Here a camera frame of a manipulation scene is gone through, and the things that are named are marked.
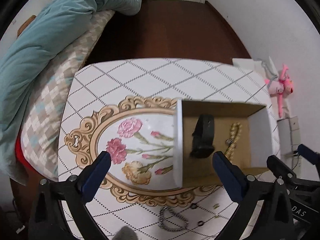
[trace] blue gripper pad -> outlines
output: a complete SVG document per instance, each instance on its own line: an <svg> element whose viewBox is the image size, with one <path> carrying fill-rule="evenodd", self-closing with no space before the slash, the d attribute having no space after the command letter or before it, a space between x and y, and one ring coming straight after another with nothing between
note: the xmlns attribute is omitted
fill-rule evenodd
<svg viewBox="0 0 320 240"><path fill-rule="evenodd" d="M93 200L101 182L111 167L111 156L102 151L91 165L88 165L79 175L78 189L82 193L84 203Z"/></svg>
<svg viewBox="0 0 320 240"><path fill-rule="evenodd" d="M313 165L316 165L320 161L320 155L313 150L309 149L304 144L300 144L298 146L298 154L304 157L307 161L312 163Z"/></svg>
<svg viewBox="0 0 320 240"><path fill-rule="evenodd" d="M219 151L212 156L212 166L233 202L240 203L247 193L247 179L238 166Z"/></svg>

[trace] cardboard box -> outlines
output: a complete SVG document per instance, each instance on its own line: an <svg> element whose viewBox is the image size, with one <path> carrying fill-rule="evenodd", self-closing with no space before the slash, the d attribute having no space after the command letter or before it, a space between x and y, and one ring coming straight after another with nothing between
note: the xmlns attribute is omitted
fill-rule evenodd
<svg viewBox="0 0 320 240"><path fill-rule="evenodd" d="M175 152L173 177L177 187L221 185L212 167L212 155L191 158L192 133L200 114L214 116L215 151L225 152L231 125L242 124L242 132L233 154L233 164L244 174L257 175L268 170L272 152L272 134L265 105L178 100L175 112Z"/></svg>

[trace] pink plush toy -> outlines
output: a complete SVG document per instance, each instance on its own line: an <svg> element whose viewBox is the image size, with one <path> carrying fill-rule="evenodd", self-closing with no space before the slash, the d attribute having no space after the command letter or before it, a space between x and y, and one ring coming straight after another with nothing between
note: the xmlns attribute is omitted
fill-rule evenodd
<svg viewBox="0 0 320 240"><path fill-rule="evenodd" d="M282 73L278 81L265 79L270 95L278 95L279 117L282 117L282 97L283 94L289 95L293 93L293 82L290 80L287 65L283 64Z"/></svg>

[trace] black smartwatch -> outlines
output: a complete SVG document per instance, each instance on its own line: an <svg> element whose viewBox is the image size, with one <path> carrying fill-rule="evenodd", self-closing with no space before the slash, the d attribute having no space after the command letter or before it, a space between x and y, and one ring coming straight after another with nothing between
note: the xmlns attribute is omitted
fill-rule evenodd
<svg viewBox="0 0 320 240"><path fill-rule="evenodd" d="M213 152L214 117L211 114L201 114L192 134L192 158L208 158Z"/></svg>

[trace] plaid pillow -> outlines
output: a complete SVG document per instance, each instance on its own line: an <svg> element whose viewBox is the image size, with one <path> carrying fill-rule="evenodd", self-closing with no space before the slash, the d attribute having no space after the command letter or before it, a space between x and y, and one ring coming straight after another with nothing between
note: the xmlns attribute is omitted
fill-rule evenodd
<svg viewBox="0 0 320 240"><path fill-rule="evenodd" d="M61 117L73 77L113 14L111 10L93 14L88 31L57 54L35 79L21 125L21 148L31 166L54 181L58 181Z"/></svg>

